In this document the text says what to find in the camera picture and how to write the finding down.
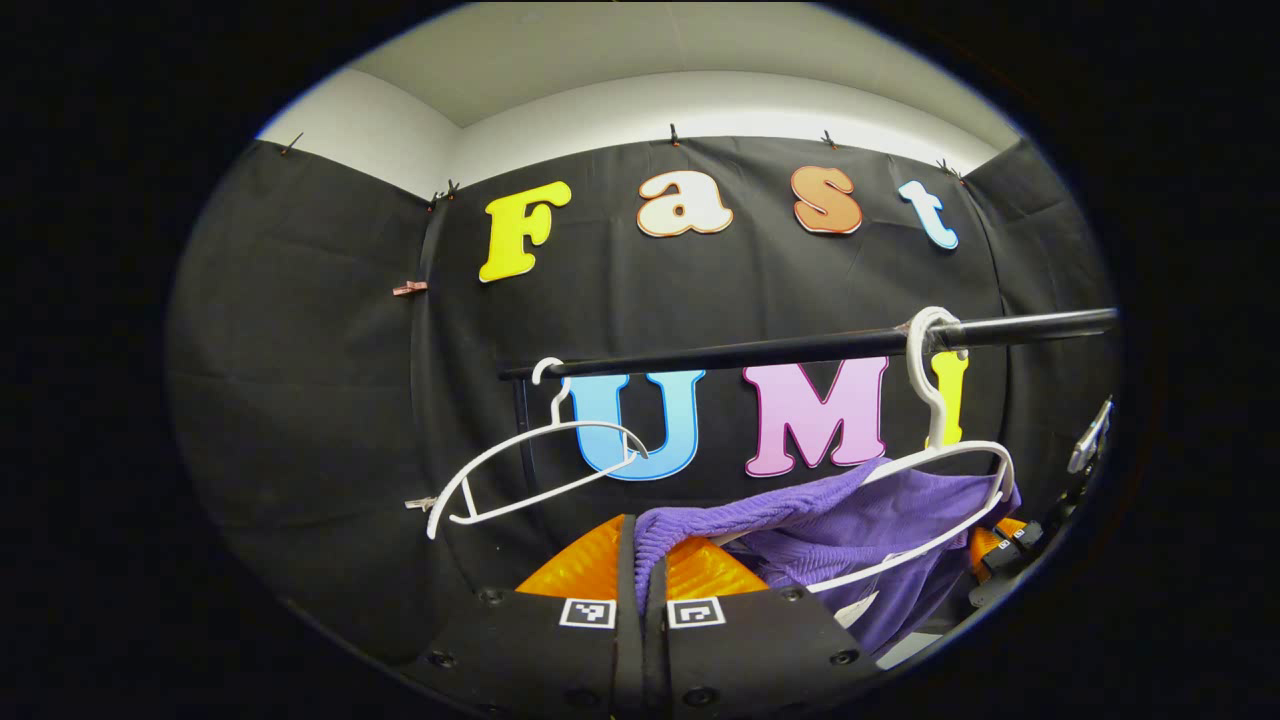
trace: metal rod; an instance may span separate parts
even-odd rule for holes
[[[988,318],[960,323],[938,324],[929,328],[928,347],[960,350],[993,345],[1023,345],[1069,337],[1101,334],[1119,324],[1120,311],[1115,307],[1052,313],[1047,315],[1018,315]],[[820,360],[849,360],[854,357],[881,357],[906,352],[906,325],[876,331],[856,331],[787,340],[767,340],[736,345],[695,347],[675,352],[607,357],[600,360],[573,360],[552,365],[545,375],[599,375],[612,373],[664,373],[672,370],[717,370],[748,368],[751,365],[778,365],[783,363],[815,363]],[[512,380],[532,377],[534,369],[512,368],[500,370],[498,379]]]

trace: plastic hanger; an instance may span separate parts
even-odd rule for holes
[[[532,377],[534,384],[539,384],[541,382],[541,379],[543,379],[543,370],[545,370],[548,366],[550,366],[550,365],[562,365],[562,364],[563,363],[561,360],[557,360],[556,357],[544,357],[534,368],[534,377]],[[645,457],[645,459],[649,457],[649,450],[644,446],[643,442],[640,442],[640,438],[636,437],[636,434],[632,433],[631,430],[623,428],[622,425],[616,425],[613,423],[604,423],[604,421],[600,421],[600,420],[573,420],[573,421],[570,421],[570,423],[561,423],[561,419],[559,419],[559,406],[561,406],[561,402],[563,402],[564,398],[568,397],[568,389],[570,389],[570,378],[564,378],[564,382],[563,382],[563,386],[561,387],[559,395],[557,395],[552,400],[552,424],[549,424],[547,427],[543,427],[543,428],[535,428],[532,430],[526,430],[524,433],[520,433],[518,436],[516,436],[516,437],[513,437],[511,439],[503,441],[502,443],[495,445],[495,446],[490,447],[489,450],[484,451],[483,454],[477,455],[474,460],[471,460],[471,462],[467,462],[461,470],[458,470],[458,473],[456,475],[453,475],[453,479],[451,479],[444,486],[444,489],[440,491],[439,497],[436,497],[435,500],[430,500],[430,498],[426,498],[426,500],[411,500],[411,501],[407,501],[404,503],[406,507],[421,507],[422,510],[426,510],[426,507],[430,506],[431,515],[426,520],[426,537],[429,537],[431,539],[435,539],[436,525],[439,525],[439,523],[440,523],[440,515],[444,512],[444,505],[449,501],[449,497],[458,488],[458,486],[462,486],[462,496],[466,498],[467,511],[470,512],[470,515],[466,516],[466,518],[462,518],[462,516],[458,516],[458,515],[449,515],[449,520],[453,520],[454,523],[457,523],[460,525],[474,525],[476,523],[483,523],[483,521],[485,521],[485,520],[488,520],[490,518],[497,518],[499,515],[506,515],[507,512],[513,512],[513,511],[520,510],[522,507],[529,507],[530,505],[541,502],[541,501],[547,500],[548,497],[554,497],[554,496],[557,496],[557,495],[559,495],[562,492],[568,492],[568,491],[571,491],[571,489],[573,489],[576,487],[585,486],[586,483],[589,483],[591,480],[603,478],[604,475],[608,475],[609,473],[613,473],[613,471],[617,471],[617,470],[620,470],[622,468],[626,468],[627,465],[630,465],[631,462],[634,462],[637,456],[639,457]],[[477,512],[476,511],[475,500],[471,498],[471,484],[467,482],[467,475],[470,475],[471,471],[475,470],[476,468],[479,468],[485,460],[489,460],[490,457],[493,457],[494,455],[498,455],[503,450],[507,450],[508,447],[512,447],[515,445],[525,442],[526,439],[532,439],[532,438],[535,438],[538,436],[544,436],[547,433],[553,433],[553,432],[557,432],[557,430],[567,430],[570,428],[584,428],[584,427],[600,427],[600,428],[609,428],[609,429],[614,429],[614,430],[621,432],[622,433],[622,461],[618,462],[617,465],[613,465],[612,468],[607,468],[604,470],[600,470],[599,473],[588,475],[588,477],[585,477],[585,478],[582,478],[580,480],[573,480],[572,483],[561,486],[561,487],[558,487],[556,489],[549,489],[549,491],[547,491],[544,493],[535,495],[534,497],[526,497],[525,500],[521,500],[518,502],[512,502],[511,505],[504,505],[502,507],[498,507],[497,510],[489,510],[489,511],[485,511],[485,512]],[[631,450],[627,446],[627,438],[628,437],[632,441],[635,441],[635,445],[639,448],[637,451]]]
[[[856,583],[858,580],[877,575],[884,570],[901,565],[902,562],[909,562],[968,529],[970,525],[991,512],[991,510],[995,509],[1002,498],[1010,497],[1014,491],[1014,460],[1009,456],[1009,450],[1005,448],[1005,446],[988,441],[963,441],[954,445],[942,445],[947,427],[947,406],[942,400],[942,393],[938,392],[938,388],[933,387],[933,383],[931,383],[925,377],[923,361],[924,333],[931,325],[940,320],[952,323],[959,322],[955,315],[947,313],[942,307],[925,307],[915,314],[915,318],[911,319],[906,332],[906,370],[911,379],[911,387],[915,389],[915,395],[918,395],[920,400],[929,406],[929,445],[920,452],[913,452],[911,455],[876,468],[876,470],[873,470],[872,474],[863,480],[863,486],[868,486],[895,473],[931,462],[940,457],[948,457],[951,455],[960,455],[964,452],[986,451],[1000,457],[1000,466],[996,470],[996,478],[992,482],[991,493],[988,493],[986,502],[983,502],[982,510],[978,510],[973,515],[965,518],[955,528],[951,528],[932,541],[913,550],[895,553],[891,560],[886,560],[878,565],[808,585],[805,589],[809,592],[822,592],[840,585],[846,585],[849,583]],[[960,356],[961,359],[968,357],[969,351],[961,350]],[[726,533],[712,538],[712,542],[716,544],[724,544],[745,534],[746,533]]]

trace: blue letter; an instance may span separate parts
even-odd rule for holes
[[[920,181],[911,181],[904,184],[897,188],[897,193],[915,206],[915,214],[920,217],[924,232],[929,233],[929,238],[933,240],[938,247],[955,250],[956,245],[960,245],[960,240],[956,238],[955,231],[943,227],[942,218],[938,218],[938,210],[942,209],[942,201],[938,200],[937,196],[929,195],[929,191],[924,190]]]
[[[662,388],[662,407],[667,421],[666,442],[658,450],[650,450],[648,460],[636,457],[634,462],[609,475],[611,478],[657,480],[684,470],[694,460],[694,454],[698,452],[698,400],[694,396],[694,384],[705,374],[707,370],[684,370],[645,375],[649,382]],[[573,397],[573,418],[622,425],[620,395],[630,380],[627,375],[573,378],[568,391]],[[652,447],[648,438],[640,439]],[[579,428],[577,446],[586,464],[596,470],[617,465],[622,460],[622,433],[618,430]]]

